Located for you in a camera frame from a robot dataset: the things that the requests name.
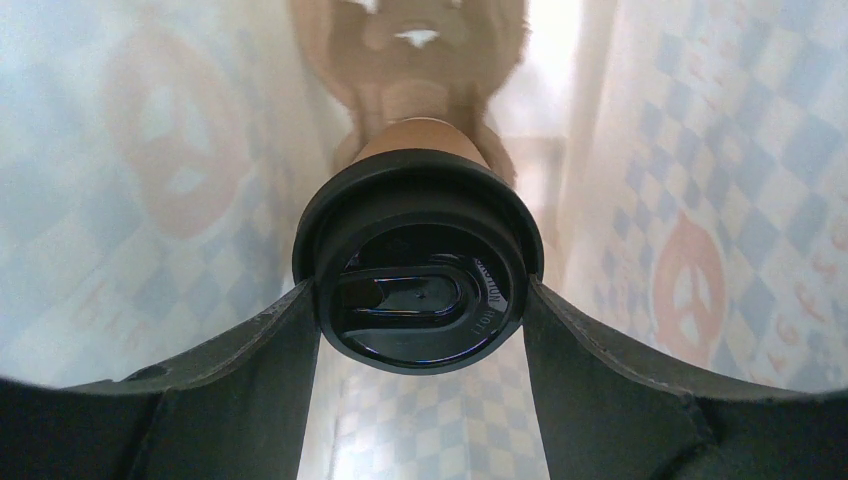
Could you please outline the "blue checkered paper bag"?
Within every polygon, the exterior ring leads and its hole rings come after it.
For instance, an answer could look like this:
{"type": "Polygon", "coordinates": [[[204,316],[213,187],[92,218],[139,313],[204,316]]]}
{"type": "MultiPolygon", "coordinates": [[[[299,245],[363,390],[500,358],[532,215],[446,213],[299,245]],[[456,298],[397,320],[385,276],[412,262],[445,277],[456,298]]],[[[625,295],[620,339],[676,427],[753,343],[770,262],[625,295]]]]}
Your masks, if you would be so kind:
{"type": "MultiPolygon", "coordinates": [[[[1,383],[124,380],[307,281],[297,227],[352,121],[291,2],[2,3],[1,383]]],[[[847,394],[846,3],[524,2],[485,123],[531,282],[693,366],[847,394]]],[[[353,360],[314,315],[293,479],[553,479],[526,306],[436,375],[353,360]]]]}

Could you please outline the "brown paper cup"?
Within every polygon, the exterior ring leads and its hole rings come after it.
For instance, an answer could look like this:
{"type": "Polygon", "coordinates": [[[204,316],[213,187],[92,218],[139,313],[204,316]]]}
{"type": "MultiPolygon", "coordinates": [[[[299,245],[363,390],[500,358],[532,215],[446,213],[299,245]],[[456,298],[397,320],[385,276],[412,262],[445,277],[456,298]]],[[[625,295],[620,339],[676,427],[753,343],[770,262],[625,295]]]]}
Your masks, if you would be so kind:
{"type": "Polygon", "coordinates": [[[367,141],[353,162],[397,150],[427,149],[463,157],[485,168],[489,165],[472,140],[453,125],[435,118],[415,117],[395,122],[367,141]]]}

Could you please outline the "brown pulp cup carrier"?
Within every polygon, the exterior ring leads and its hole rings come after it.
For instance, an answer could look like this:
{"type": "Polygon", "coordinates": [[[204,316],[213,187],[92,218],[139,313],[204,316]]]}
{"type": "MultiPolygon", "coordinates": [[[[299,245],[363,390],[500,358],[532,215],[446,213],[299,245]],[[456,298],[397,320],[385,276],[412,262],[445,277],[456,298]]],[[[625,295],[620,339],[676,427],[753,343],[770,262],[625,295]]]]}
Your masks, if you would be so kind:
{"type": "Polygon", "coordinates": [[[514,185],[514,164],[485,115],[522,59],[526,2],[293,1],[290,8],[300,52],[352,121],[335,170],[391,125],[430,118],[464,134],[480,162],[514,185]]]}

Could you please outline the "black plastic cup lid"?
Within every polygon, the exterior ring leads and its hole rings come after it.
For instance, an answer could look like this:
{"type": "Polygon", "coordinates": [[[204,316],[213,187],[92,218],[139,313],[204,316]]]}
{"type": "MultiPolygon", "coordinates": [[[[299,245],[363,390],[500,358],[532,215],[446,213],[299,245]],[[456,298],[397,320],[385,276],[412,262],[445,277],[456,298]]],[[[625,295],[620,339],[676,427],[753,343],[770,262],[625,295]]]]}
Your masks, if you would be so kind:
{"type": "Polygon", "coordinates": [[[460,155],[412,148],[355,162],[314,194],[292,270],[312,283],[316,323],[340,353],[436,375],[517,330],[544,251],[504,180],[460,155]]]}

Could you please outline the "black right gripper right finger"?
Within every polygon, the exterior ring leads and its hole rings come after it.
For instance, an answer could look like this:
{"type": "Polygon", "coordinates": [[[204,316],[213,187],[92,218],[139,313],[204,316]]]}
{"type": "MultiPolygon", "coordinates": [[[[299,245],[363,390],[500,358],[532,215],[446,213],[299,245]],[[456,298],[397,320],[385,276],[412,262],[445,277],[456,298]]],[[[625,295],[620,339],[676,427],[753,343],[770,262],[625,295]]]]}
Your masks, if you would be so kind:
{"type": "Polygon", "coordinates": [[[553,479],[843,479],[847,394],[680,361],[532,281],[524,343],[553,479]]]}

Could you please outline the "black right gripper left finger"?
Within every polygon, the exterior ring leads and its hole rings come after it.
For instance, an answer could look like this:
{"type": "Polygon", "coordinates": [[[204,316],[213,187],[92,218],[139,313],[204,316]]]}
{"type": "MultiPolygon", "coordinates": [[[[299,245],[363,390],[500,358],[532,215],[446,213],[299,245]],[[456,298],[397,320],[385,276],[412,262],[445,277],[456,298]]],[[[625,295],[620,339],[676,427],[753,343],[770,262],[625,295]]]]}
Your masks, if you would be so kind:
{"type": "Polygon", "coordinates": [[[293,479],[320,334],[304,281],[255,317],[121,381],[3,380],[5,479],[293,479]]]}

